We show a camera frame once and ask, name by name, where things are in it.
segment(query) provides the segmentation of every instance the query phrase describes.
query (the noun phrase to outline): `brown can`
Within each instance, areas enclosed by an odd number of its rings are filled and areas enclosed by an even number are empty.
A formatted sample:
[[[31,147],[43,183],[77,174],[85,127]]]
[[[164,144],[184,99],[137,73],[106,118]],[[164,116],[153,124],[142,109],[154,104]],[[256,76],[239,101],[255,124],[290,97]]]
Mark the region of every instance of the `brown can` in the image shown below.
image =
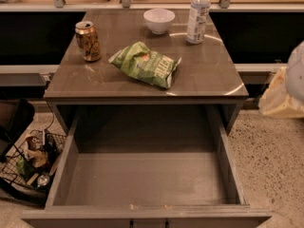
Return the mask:
[[[76,24],[76,39],[80,52],[86,61],[93,62],[101,58],[98,34],[92,22],[83,21]]]

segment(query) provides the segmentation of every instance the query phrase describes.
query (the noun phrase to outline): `brown tabletop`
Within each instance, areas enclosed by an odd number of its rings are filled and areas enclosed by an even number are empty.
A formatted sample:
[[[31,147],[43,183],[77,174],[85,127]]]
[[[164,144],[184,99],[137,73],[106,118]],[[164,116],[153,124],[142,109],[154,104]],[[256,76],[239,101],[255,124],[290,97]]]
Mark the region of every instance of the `brown tabletop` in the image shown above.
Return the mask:
[[[163,35],[153,34],[144,24],[145,9],[101,9],[90,11],[102,48],[102,59],[83,60],[75,38],[52,79],[48,101],[151,100],[182,101],[244,100],[248,93],[230,56],[209,20],[202,44],[189,45],[185,39],[188,10],[173,9],[176,18]],[[182,58],[173,74],[170,89],[161,89],[129,78],[108,62],[118,50],[138,41],[172,59]]]

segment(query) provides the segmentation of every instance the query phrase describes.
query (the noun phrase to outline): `speckled floor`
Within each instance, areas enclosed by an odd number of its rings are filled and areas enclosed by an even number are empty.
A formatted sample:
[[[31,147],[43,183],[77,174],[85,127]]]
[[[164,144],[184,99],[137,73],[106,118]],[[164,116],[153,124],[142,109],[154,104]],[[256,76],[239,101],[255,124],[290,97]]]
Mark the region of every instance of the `speckled floor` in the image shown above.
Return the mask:
[[[43,129],[50,122],[50,113],[38,113],[29,130]],[[61,132],[56,121],[50,131]],[[304,119],[275,120],[244,109],[229,140],[249,203],[274,212],[258,228],[303,228]],[[1,198],[0,228],[29,228],[20,215],[22,210],[33,208]]]

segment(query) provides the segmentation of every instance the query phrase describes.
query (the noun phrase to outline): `desk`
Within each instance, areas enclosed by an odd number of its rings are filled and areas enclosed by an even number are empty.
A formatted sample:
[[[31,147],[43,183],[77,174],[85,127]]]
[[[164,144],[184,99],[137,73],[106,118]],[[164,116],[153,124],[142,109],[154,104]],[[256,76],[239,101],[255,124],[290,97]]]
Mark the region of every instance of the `desk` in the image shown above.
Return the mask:
[[[212,21],[205,40],[185,40],[188,10],[164,35],[143,9],[88,12],[103,58],[86,63],[75,38],[46,92],[67,132],[45,210],[34,227],[257,227],[238,180],[227,133],[247,91]],[[182,57],[168,90],[128,78],[107,59],[143,41]]]

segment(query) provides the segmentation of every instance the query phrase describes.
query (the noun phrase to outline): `water bottle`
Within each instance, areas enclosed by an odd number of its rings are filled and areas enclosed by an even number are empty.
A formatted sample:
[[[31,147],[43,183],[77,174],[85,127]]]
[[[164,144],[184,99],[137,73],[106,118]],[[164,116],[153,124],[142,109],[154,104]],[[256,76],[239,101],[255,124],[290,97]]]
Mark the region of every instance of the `water bottle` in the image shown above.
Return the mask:
[[[206,31],[210,0],[192,0],[189,12],[187,41],[191,44],[199,44],[203,41]]]

